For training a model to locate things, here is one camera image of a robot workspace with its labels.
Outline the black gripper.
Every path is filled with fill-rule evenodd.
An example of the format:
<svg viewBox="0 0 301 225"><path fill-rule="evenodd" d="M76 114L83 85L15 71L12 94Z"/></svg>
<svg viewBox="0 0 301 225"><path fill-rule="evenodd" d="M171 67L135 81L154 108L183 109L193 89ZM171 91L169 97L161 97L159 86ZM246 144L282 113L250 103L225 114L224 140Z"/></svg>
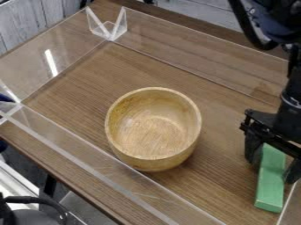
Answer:
<svg viewBox="0 0 301 225"><path fill-rule="evenodd" d="M245 134L245 158L254 170L262 159L264 143L286 153L293 159L285 161L284 180L292 185L301 178L301 101L281 94L277 113L246 109L240 129Z"/></svg>

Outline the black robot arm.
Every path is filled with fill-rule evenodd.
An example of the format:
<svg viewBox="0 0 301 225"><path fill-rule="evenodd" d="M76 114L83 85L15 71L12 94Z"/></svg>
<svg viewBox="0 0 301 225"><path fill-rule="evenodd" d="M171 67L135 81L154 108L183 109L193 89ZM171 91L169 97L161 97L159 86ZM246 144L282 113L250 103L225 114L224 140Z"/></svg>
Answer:
<svg viewBox="0 0 301 225"><path fill-rule="evenodd" d="M229 0L238 24L253 46L272 50L290 45L286 87L277 112L245 111L240 125L245 133L245 158L250 163L262 156L268 144L293 157L284 174L286 183L301 179L301 0Z"/></svg>

